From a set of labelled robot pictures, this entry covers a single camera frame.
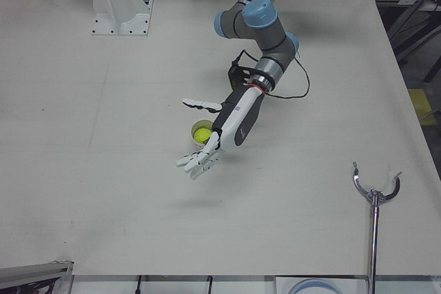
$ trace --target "robotic arm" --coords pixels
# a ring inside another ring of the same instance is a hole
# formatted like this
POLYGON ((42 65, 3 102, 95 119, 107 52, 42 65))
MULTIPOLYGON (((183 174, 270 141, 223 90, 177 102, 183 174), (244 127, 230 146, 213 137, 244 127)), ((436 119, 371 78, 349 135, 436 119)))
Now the robotic arm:
POLYGON ((258 118, 266 92, 272 91, 298 51, 297 38, 283 29, 271 0, 238 0, 214 19, 216 33, 225 38, 254 39, 262 56, 245 85, 233 90, 224 103, 184 99, 188 107, 219 113, 202 150, 176 162, 196 179, 227 151, 241 146, 258 118))

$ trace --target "cup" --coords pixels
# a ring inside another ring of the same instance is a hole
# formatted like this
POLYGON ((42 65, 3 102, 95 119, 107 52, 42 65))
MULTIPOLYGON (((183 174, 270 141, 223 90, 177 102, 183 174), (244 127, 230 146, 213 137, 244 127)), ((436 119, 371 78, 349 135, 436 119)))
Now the cup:
POLYGON ((192 125, 192 130, 191 130, 191 134, 192 134, 192 140, 194 145, 196 146, 196 148, 200 151, 202 148, 204 148, 205 144, 203 143, 198 143, 197 141, 194 140, 194 133, 196 131, 198 131, 199 129, 208 129, 208 130, 212 130, 212 126, 213 126, 213 122, 210 120, 198 120, 197 122, 195 122, 192 125))

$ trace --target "metal grabber tool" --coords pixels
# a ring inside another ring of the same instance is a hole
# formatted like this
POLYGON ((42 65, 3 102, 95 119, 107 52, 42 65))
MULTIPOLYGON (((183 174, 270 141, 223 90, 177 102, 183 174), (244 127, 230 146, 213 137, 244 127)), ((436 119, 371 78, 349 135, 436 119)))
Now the metal grabber tool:
POLYGON ((369 254, 369 272, 368 272, 368 293, 375 294, 375 277, 376 277, 376 264, 377 264, 377 244, 378 244, 378 218, 380 217, 380 205, 392 200, 398 194, 400 190, 400 178, 401 172, 396 174, 392 183, 395 185, 393 192, 385 196, 381 191, 372 189, 366 191, 360 184, 360 178, 358 177, 357 163, 353 163, 355 168, 353 171, 353 183, 356 189, 371 203, 371 246, 369 254))

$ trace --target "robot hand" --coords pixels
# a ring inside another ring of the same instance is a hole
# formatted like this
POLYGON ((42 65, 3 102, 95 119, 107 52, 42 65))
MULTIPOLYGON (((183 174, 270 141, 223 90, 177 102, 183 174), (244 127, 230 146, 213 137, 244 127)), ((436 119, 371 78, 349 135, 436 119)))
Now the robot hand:
POLYGON ((219 113, 212 126, 212 135, 200 151, 176 161, 190 178, 196 179, 208 171, 229 149, 242 145, 257 120, 264 91, 256 85, 244 85, 234 90, 224 103, 206 103, 183 99, 184 105, 219 113))

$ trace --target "gray robot arm segment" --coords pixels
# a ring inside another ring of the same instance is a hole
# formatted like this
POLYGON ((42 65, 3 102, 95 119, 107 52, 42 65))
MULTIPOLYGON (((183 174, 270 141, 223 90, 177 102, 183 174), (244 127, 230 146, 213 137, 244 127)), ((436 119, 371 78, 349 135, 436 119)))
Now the gray robot arm segment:
POLYGON ((298 40, 285 32, 271 0, 238 0, 232 8, 219 13, 215 31, 231 39, 253 39, 262 56, 256 65, 263 75, 253 75, 250 83, 272 91, 298 50, 298 40))

